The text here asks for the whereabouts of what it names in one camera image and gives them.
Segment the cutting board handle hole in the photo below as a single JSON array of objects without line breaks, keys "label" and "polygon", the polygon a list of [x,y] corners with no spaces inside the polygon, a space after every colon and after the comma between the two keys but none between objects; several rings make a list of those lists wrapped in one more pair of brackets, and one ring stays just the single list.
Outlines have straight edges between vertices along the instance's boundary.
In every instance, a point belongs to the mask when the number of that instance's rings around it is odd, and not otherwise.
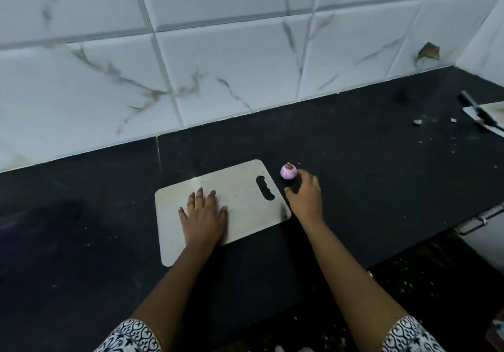
[{"label": "cutting board handle hole", "polygon": [[259,186],[259,190],[261,190],[261,193],[267,201],[273,201],[275,199],[275,196],[271,194],[270,189],[268,188],[268,184],[264,180],[264,176],[260,175],[255,179],[255,183],[257,183],[257,186]]}]

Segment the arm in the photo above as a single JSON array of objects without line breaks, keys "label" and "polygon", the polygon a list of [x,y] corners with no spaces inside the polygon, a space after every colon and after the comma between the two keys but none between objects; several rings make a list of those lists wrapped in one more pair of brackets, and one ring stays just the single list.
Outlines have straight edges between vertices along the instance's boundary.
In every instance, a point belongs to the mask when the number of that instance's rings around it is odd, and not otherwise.
[{"label": "arm", "polygon": [[312,244],[334,299],[361,352],[377,352],[406,311],[372,279],[326,226],[317,177],[300,170],[298,194],[285,190],[290,206]]},{"label": "arm", "polygon": [[163,351],[169,351],[192,287],[213,248],[227,228],[227,207],[217,213],[215,191],[203,198],[203,189],[191,193],[187,215],[178,214],[182,223],[186,248],[173,267],[131,315],[141,320],[157,336]]}]

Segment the purple onion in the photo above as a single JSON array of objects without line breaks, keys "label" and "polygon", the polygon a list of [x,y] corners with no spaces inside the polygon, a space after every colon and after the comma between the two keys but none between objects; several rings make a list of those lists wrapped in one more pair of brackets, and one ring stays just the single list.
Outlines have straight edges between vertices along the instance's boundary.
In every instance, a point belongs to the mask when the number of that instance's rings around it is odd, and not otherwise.
[{"label": "purple onion", "polygon": [[280,175],[284,179],[294,179],[297,175],[296,166],[294,166],[292,163],[287,162],[280,169]]}]

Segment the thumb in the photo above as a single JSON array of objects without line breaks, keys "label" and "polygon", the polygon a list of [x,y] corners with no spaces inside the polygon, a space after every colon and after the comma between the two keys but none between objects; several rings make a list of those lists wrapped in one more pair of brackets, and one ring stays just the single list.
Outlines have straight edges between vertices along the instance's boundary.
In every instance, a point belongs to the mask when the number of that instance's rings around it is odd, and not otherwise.
[{"label": "thumb", "polygon": [[219,213],[217,214],[217,221],[220,224],[227,226],[227,206],[221,207]]},{"label": "thumb", "polygon": [[292,190],[290,188],[285,188],[284,191],[285,191],[285,196],[287,197],[287,200],[290,202],[290,199],[292,198],[294,193],[292,192]]}]

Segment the person's left hand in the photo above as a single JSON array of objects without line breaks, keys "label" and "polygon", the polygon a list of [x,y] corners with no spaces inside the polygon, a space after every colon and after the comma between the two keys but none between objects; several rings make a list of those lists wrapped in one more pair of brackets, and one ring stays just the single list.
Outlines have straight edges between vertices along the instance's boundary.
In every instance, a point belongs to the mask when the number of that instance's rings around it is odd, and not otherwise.
[{"label": "person's left hand", "polygon": [[217,212],[215,190],[205,199],[203,188],[191,193],[187,199],[187,214],[178,209],[180,222],[186,239],[186,247],[210,255],[227,229],[227,206]]}]

